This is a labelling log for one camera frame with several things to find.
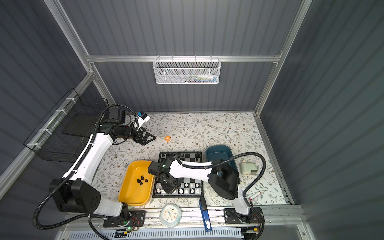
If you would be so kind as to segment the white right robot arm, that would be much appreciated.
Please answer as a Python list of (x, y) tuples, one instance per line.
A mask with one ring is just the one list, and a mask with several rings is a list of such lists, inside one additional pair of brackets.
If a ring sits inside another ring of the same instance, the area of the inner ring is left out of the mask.
[(243, 196), (239, 172), (226, 162), (186, 162), (180, 155), (166, 158), (162, 163), (151, 162), (148, 173), (161, 181), (163, 190), (170, 194), (181, 186), (181, 179), (208, 183), (216, 194), (232, 201), (235, 211), (240, 216), (248, 216), (251, 206)]

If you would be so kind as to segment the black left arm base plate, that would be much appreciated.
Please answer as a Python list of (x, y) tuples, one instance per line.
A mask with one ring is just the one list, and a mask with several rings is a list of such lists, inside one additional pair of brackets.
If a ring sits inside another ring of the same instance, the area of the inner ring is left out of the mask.
[(146, 211), (130, 211), (128, 217), (107, 217), (104, 220), (104, 228), (121, 227), (127, 224), (128, 227), (143, 227), (146, 219)]

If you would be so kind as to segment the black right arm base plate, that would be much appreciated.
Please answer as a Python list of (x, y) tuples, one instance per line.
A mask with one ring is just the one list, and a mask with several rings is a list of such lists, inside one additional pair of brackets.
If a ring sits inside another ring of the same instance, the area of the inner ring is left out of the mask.
[(261, 208), (250, 208), (247, 215), (241, 215), (234, 208), (224, 209), (225, 223), (233, 224), (264, 224), (265, 218)]

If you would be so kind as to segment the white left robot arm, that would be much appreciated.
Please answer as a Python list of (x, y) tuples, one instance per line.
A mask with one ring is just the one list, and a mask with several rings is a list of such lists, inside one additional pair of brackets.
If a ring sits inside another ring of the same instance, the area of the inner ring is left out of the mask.
[(108, 217), (122, 215), (123, 203), (102, 197), (92, 187), (92, 182), (103, 156), (116, 140), (132, 139), (142, 146), (155, 140), (155, 136), (143, 128), (150, 119), (147, 113), (134, 113), (131, 121), (126, 123), (127, 109), (123, 105), (112, 105), (102, 110), (78, 159), (62, 179), (51, 182), (50, 191), (59, 211)]

